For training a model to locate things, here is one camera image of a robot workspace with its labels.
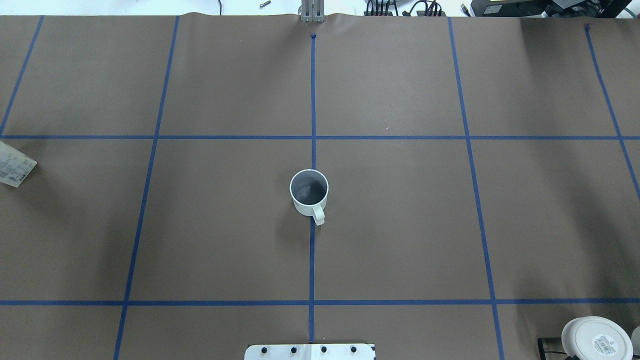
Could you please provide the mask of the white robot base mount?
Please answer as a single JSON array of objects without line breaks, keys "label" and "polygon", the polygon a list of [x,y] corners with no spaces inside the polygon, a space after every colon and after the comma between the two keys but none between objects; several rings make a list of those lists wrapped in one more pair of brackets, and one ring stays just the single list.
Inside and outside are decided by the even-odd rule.
[{"label": "white robot base mount", "polygon": [[253,344],[244,353],[245,360],[375,360],[374,344],[304,343]]}]

